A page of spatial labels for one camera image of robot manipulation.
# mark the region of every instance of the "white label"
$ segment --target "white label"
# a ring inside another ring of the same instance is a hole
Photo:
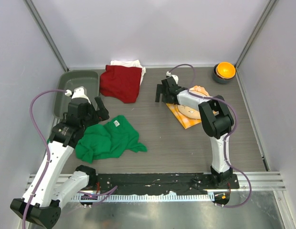
[[[118,127],[120,124],[119,124],[119,122],[118,122],[117,120],[115,120],[115,121],[114,121],[114,125],[115,125],[116,127]]]

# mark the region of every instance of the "metallic floor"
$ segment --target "metallic floor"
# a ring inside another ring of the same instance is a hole
[[[233,192],[229,205],[247,195]],[[255,191],[247,204],[232,209],[211,202],[103,203],[75,210],[79,205],[69,203],[54,229],[284,229],[272,191]]]
[[[110,119],[124,115],[139,132],[139,140],[146,145],[148,152],[134,153],[127,150],[120,158],[97,160],[92,164],[82,162],[72,154],[62,173],[71,174],[81,164],[95,168],[98,173],[210,171],[211,142],[201,124],[185,130],[165,104],[155,102],[157,84],[166,77],[168,70],[147,69],[134,104],[103,97]],[[237,112],[239,126],[230,137],[232,164],[244,171],[265,171],[237,80],[233,79],[229,84],[216,83],[211,78],[212,70],[209,67],[196,68],[195,84],[205,87],[210,95],[222,95]],[[189,86],[193,76],[191,68],[179,68],[174,74],[178,75],[180,86]]]

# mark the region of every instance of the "white cloth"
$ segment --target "white cloth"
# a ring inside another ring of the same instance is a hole
[[[143,77],[146,73],[146,68],[144,68],[142,65],[140,65],[139,60],[136,61],[111,61],[110,65],[121,65],[121,66],[125,66],[125,67],[137,67],[137,68],[141,68],[142,69],[142,75],[140,77],[140,83],[139,85],[142,84],[143,81]]]

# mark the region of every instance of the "orange cloth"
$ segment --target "orange cloth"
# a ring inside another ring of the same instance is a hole
[[[203,96],[210,96],[208,92],[204,89],[204,87],[200,86],[194,86],[190,89],[192,92],[198,92],[198,94]],[[201,122],[201,119],[191,119],[183,115],[178,110],[178,105],[176,104],[166,104],[167,107],[171,110],[171,112],[175,115],[175,117],[178,119],[178,121],[182,124],[184,129],[190,128],[196,124],[199,124]]]

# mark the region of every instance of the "cloth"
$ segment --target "cloth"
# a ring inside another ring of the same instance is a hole
[[[119,65],[106,65],[100,76],[100,92],[129,104],[135,103],[139,93],[142,69]]]
[[[124,116],[119,115],[105,125],[88,127],[76,145],[76,156],[92,163],[93,160],[120,157],[126,149],[136,153],[147,152],[138,138],[138,132]]]
[[[194,86],[190,88],[192,92],[198,93],[203,96],[210,96],[209,93],[204,89],[204,87],[200,86]],[[201,123],[201,119],[191,119],[183,115],[178,110],[178,105],[176,104],[166,104],[167,107],[171,110],[171,112],[175,115],[175,117],[178,119],[178,121],[182,124],[184,129],[190,128],[196,124]]]
[[[125,66],[125,67],[141,68],[142,69],[142,74],[141,74],[139,85],[142,84],[144,75],[146,73],[146,68],[144,68],[142,65],[140,65],[139,60],[136,60],[136,61],[111,61],[110,65],[120,65],[120,66]]]

